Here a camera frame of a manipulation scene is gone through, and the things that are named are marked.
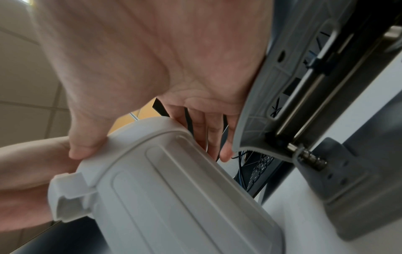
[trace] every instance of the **hand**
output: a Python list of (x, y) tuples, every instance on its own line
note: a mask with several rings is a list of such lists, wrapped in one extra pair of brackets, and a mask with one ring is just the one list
hole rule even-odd
[(52, 220), (49, 182), (75, 172), (80, 163), (68, 157), (69, 150), (67, 137), (0, 148), (0, 232)]
[(36, 0), (40, 41), (66, 88), (70, 157), (105, 142), (114, 121), (158, 97), (216, 158), (232, 140), (271, 28), (271, 0)]

